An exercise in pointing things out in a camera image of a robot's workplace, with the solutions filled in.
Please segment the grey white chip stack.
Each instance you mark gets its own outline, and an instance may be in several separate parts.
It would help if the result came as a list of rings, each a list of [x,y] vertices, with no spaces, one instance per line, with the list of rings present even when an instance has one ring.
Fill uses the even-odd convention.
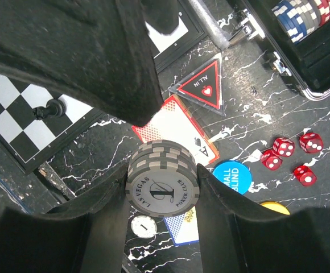
[[[191,210],[200,197],[196,162],[188,149],[171,140],[139,146],[127,169],[126,197],[152,217],[175,217]]]

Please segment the black poker set case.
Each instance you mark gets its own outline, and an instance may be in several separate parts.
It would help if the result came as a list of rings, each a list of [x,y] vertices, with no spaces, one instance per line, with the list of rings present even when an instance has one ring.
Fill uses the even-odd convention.
[[[242,16],[239,28],[252,27],[268,47],[270,66],[311,101],[330,96],[330,21],[294,44],[272,8],[280,1],[233,1]]]

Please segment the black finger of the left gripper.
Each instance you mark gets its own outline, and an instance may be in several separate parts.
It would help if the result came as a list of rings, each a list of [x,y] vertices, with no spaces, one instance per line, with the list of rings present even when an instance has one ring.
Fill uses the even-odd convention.
[[[163,104],[140,1],[0,1],[0,74],[139,127]]]

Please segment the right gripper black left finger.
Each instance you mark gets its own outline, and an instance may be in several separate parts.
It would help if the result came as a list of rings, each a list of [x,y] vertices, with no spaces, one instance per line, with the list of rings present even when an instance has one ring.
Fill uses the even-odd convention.
[[[120,272],[127,166],[44,214],[0,206],[0,272]]]

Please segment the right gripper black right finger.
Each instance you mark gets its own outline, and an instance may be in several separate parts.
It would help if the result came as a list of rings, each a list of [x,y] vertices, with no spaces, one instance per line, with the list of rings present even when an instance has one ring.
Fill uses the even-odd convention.
[[[285,215],[237,193],[197,165],[204,272],[330,272],[330,208]]]

